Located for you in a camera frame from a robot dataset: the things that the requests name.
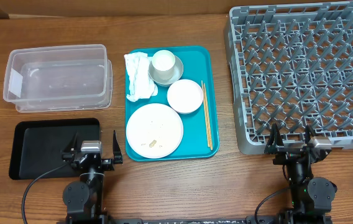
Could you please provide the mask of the white napkin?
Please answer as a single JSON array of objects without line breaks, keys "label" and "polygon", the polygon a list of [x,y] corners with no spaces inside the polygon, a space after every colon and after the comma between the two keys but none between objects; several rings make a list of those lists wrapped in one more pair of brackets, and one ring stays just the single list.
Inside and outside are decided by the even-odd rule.
[{"label": "white napkin", "polygon": [[124,55],[129,78],[129,93],[126,98],[131,102],[157,96],[158,87],[149,75],[151,58],[147,53],[134,52]]}]

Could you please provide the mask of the pink bowl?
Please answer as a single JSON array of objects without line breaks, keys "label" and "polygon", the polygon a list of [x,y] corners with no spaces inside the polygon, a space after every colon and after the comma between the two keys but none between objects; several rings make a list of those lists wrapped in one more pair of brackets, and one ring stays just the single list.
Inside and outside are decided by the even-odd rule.
[{"label": "pink bowl", "polygon": [[195,112],[202,105],[203,99],[202,88],[193,80],[178,80],[167,91],[168,104],[180,114]]}]

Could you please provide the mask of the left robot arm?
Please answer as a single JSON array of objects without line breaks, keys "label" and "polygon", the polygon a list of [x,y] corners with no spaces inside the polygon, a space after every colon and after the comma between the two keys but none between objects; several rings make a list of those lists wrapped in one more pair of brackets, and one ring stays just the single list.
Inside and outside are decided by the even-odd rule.
[{"label": "left robot arm", "polygon": [[116,133],[112,138],[112,158],[102,158],[100,140],[83,141],[79,145],[77,134],[62,151],[62,159],[81,173],[79,181],[68,184],[63,191],[66,223],[115,223],[103,209],[104,173],[113,171],[114,165],[123,163]]}]

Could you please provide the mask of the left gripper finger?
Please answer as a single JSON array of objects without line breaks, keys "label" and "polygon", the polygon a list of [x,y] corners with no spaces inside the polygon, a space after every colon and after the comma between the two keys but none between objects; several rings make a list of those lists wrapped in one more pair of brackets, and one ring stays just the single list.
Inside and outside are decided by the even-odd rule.
[{"label": "left gripper finger", "polygon": [[113,131],[112,149],[113,149],[113,164],[123,164],[123,155],[122,155],[119,143],[117,141],[116,131]]},{"label": "left gripper finger", "polygon": [[76,147],[78,140],[78,133],[75,133],[74,136],[72,137],[71,141],[68,143],[68,145],[64,148],[62,153],[70,153],[74,148]]}]

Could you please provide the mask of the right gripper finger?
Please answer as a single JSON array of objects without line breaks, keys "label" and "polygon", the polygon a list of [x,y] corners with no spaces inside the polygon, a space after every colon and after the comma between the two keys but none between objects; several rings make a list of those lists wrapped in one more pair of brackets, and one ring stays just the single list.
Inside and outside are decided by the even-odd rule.
[{"label": "right gripper finger", "polygon": [[278,154],[284,149],[284,143],[280,130],[276,123],[272,124],[269,140],[265,146],[265,154]]},{"label": "right gripper finger", "polygon": [[310,125],[305,126],[305,143],[308,144],[312,137],[316,137],[316,132]]}]

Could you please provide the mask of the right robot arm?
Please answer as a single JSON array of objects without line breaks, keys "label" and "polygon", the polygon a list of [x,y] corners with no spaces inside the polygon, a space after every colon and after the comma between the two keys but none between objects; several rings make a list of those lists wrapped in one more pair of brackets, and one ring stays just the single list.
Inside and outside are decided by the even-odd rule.
[{"label": "right robot arm", "polygon": [[323,161],[332,151],[329,138],[318,136],[311,126],[305,127],[305,141],[284,143],[277,124],[272,124],[264,153],[273,154],[273,164],[281,165],[288,187],[263,199],[255,209],[259,222],[259,208],[272,197],[286,191],[291,193],[291,208],[285,208],[273,218],[273,223],[332,223],[326,214],[332,209],[337,186],[323,177],[315,177],[311,165]]}]

